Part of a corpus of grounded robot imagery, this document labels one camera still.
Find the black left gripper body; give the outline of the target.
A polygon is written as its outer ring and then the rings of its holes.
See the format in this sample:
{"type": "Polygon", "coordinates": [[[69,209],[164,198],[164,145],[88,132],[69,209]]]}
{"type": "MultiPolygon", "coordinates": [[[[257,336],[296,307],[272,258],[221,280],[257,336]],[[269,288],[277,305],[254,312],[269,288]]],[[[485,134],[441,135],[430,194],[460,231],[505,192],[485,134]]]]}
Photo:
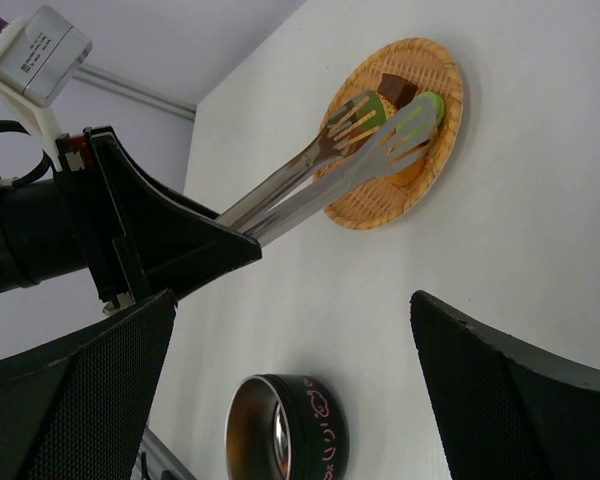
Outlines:
{"type": "Polygon", "coordinates": [[[54,183],[98,298],[114,313],[148,298],[150,286],[110,172],[92,148],[93,138],[87,129],[56,139],[60,166],[54,183]]]}

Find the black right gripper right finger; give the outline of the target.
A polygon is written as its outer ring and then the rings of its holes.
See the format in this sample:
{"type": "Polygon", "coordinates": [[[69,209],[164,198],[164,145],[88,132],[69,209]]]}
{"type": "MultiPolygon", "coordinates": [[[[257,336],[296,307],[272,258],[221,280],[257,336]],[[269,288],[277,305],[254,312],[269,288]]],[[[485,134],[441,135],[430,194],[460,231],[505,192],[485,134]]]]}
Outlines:
{"type": "Polygon", "coordinates": [[[600,370],[425,291],[411,328],[454,479],[600,479],[600,370]]]}

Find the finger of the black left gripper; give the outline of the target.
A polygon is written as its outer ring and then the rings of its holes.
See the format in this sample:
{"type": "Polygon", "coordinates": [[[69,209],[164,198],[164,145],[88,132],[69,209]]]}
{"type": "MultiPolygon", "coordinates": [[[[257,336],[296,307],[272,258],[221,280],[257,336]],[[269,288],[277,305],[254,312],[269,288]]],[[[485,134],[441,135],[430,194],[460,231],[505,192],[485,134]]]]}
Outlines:
{"type": "Polygon", "coordinates": [[[153,291],[182,300],[261,259],[260,244],[217,222],[218,214],[148,175],[111,127],[87,131],[112,211],[128,246],[131,271],[153,291]]]}

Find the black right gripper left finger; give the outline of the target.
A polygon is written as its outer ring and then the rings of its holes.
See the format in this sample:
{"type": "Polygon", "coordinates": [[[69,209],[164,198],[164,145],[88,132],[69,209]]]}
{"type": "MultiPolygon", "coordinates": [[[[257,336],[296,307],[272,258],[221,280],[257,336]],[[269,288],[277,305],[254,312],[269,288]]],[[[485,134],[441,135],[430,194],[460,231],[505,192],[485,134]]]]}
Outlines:
{"type": "Polygon", "coordinates": [[[128,479],[176,314],[163,291],[0,360],[0,479],[128,479]]]}

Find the stainless steel tongs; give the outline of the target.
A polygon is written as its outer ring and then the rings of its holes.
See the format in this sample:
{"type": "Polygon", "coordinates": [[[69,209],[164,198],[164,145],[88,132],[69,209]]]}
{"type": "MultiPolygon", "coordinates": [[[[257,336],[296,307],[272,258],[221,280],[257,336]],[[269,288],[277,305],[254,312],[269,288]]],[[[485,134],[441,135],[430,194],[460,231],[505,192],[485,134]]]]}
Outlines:
{"type": "Polygon", "coordinates": [[[356,187],[406,169],[432,142],[409,150],[359,147],[343,156],[346,117],[338,111],[299,154],[222,213],[217,222],[256,240],[262,247],[356,187]]]}

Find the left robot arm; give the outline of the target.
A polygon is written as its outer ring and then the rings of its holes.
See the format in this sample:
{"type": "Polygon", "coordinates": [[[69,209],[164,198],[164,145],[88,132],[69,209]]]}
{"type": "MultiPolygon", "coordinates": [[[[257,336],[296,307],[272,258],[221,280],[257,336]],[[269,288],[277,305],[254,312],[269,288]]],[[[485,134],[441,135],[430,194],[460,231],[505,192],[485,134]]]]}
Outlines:
{"type": "Polygon", "coordinates": [[[0,179],[0,293],[88,270],[124,309],[157,292],[184,298],[259,260],[259,243],[148,175],[111,127],[57,140],[27,176],[0,179]]]}

